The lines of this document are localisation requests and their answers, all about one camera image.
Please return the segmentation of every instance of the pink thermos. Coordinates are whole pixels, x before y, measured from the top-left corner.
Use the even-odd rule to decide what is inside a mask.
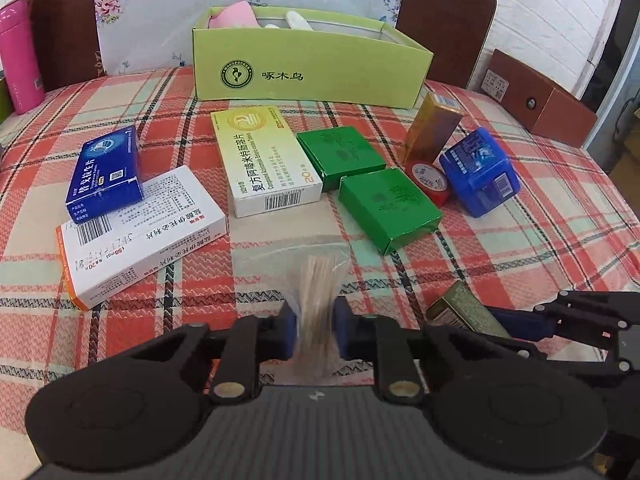
[[[44,101],[29,6],[24,0],[14,0],[0,9],[0,60],[17,114],[28,112]]]

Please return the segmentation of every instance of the pink cloth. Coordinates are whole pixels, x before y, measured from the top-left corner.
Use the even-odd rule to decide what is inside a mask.
[[[260,27],[255,20],[254,10],[248,2],[240,2],[229,5],[217,16],[209,18],[207,28],[255,28]]]

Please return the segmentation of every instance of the table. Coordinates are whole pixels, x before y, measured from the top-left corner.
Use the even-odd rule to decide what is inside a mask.
[[[531,308],[566,288],[640,290],[640,223],[585,151],[530,136],[487,96],[435,82],[427,82],[422,96],[426,88],[457,99],[466,111],[452,143],[478,126],[494,134],[520,175],[515,198],[479,219],[452,200],[435,234],[387,257],[335,193],[316,204],[243,219],[231,213],[229,236],[86,313],[68,300],[54,237],[54,228],[68,220],[64,197],[82,143],[135,123],[145,180],[187,164],[229,213],[209,113],[262,103],[198,102],[191,69],[177,68],[69,86],[52,92],[37,110],[9,118],[0,128],[7,148],[0,166],[0,429],[24,433],[31,396],[76,368],[183,323],[226,328],[237,316],[274,312],[277,291],[250,286],[252,278],[241,269],[248,254],[288,240],[344,240],[353,269],[343,291],[352,308],[412,328],[456,279],[483,303],[507,308]],[[294,132],[355,126],[392,166],[417,111],[269,103]],[[540,348],[555,358],[602,359],[599,351],[560,338]],[[262,379],[271,381],[275,369],[264,366]],[[372,377],[365,364],[341,371],[349,372],[337,381]],[[2,457],[5,478],[1,463]]]

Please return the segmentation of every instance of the green box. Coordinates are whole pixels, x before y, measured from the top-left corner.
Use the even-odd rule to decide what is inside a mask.
[[[448,324],[469,328],[474,332],[511,338],[487,307],[461,280],[456,280],[442,297],[428,306],[424,317],[430,324]]]
[[[322,178],[322,191],[340,187],[344,176],[384,170],[385,159],[353,126],[298,134],[298,142]]]
[[[384,255],[435,231],[442,219],[399,168],[346,176],[338,198]]]
[[[387,23],[324,10],[294,9],[314,30],[287,28],[287,7],[253,7],[260,25],[193,27],[196,97],[360,103],[412,108],[433,54]]]
[[[14,102],[11,101],[9,87],[4,76],[0,78],[0,123],[14,113]]]

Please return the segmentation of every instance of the chair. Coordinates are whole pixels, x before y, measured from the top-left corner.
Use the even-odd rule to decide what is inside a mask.
[[[94,0],[26,0],[46,91],[104,75]]]
[[[402,0],[396,28],[433,52],[428,78],[466,88],[496,0]]]

